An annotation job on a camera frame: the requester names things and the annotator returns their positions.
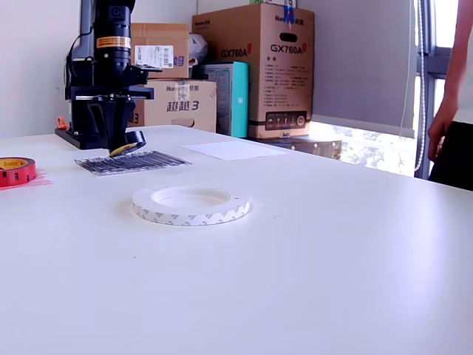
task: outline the roll of tape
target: roll of tape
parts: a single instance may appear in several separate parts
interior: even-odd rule
[[[206,187],[143,189],[133,196],[133,212],[169,226],[212,226],[237,220],[251,207],[247,194]]]
[[[29,183],[36,178],[36,163],[29,158],[0,158],[0,187]]]

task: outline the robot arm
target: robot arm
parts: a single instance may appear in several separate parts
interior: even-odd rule
[[[137,86],[146,84],[149,70],[131,64],[134,8],[135,0],[82,0],[80,43],[68,56],[72,127],[60,136],[73,144],[71,139],[95,139],[93,148],[108,149],[111,156],[146,144],[142,132],[126,133],[126,127],[135,100],[154,98],[153,89]]]

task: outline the teal box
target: teal box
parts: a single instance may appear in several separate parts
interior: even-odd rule
[[[217,83],[217,133],[248,136],[249,66],[239,61],[196,66],[192,78]]]

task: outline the white tape roll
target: white tape roll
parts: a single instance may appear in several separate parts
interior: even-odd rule
[[[237,220],[251,207],[247,194],[206,187],[143,189],[133,196],[133,212],[170,226],[212,226]]]

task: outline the red tape roll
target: red tape roll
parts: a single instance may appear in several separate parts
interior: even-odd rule
[[[0,158],[0,187],[29,183],[36,178],[36,162],[28,158]]]

